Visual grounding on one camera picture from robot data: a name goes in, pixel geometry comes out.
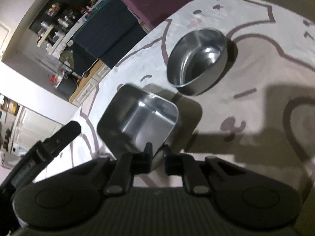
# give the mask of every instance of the ribbed black plate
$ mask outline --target ribbed black plate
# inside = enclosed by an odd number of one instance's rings
[[[25,228],[17,235],[297,236],[290,227],[271,232],[239,228],[221,217],[207,198],[188,195],[183,188],[131,188],[127,195],[107,199],[95,216],[75,228]]]

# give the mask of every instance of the cabinet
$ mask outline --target cabinet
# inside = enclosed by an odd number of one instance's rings
[[[37,141],[51,137],[61,127],[61,124],[21,106],[13,125],[9,148],[16,143],[29,149]]]
[[[79,92],[79,94],[75,97],[72,104],[75,106],[80,106],[83,101],[88,97],[88,95],[92,92],[92,90],[95,88],[95,86],[98,84],[98,82],[91,78],[86,85],[82,88],[82,90]]]
[[[111,69],[107,65],[103,64],[92,76],[92,78],[100,82],[109,73],[110,70]]]
[[[51,136],[61,128],[61,124],[23,107],[17,127],[43,136]]]
[[[1,49],[1,47],[8,33],[9,33],[9,30],[0,23],[0,58],[2,57],[2,54],[4,53],[4,50]]]

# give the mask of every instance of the table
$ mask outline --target table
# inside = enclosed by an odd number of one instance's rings
[[[196,97],[177,93],[166,64],[186,33],[213,27],[232,42],[220,81]],[[96,127],[117,90],[131,82],[172,100],[183,118],[173,151],[209,154],[269,176],[305,198],[315,181],[315,23],[261,0],[194,0],[141,40],[100,82],[73,120],[82,133],[38,177],[110,151]],[[162,167],[135,186],[181,186]]]

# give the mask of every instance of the round metal bowl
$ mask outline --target round metal bowl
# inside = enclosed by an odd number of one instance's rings
[[[227,39],[208,28],[183,36],[171,52],[167,80],[185,95],[207,90],[222,74],[227,62]]]

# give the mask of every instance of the white wall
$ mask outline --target white wall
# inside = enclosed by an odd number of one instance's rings
[[[48,54],[44,44],[41,47],[37,47],[36,42],[37,34],[30,29],[26,29],[18,45],[18,50],[50,73],[57,72],[58,59]]]
[[[67,96],[63,92],[56,90],[50,82],[50,78],[55,73],[39,66],[20,51],[17,51],[12,58],[4,61],[4,63],[36,85],[67,101]]]
[[[10,57],[17,49],[24,31],[48,0],[0,0],[0,24],[9,30],[1,46],[3,56]]]
[[[0,93],[49,119],[66,124],[77,107],[0,62]]]

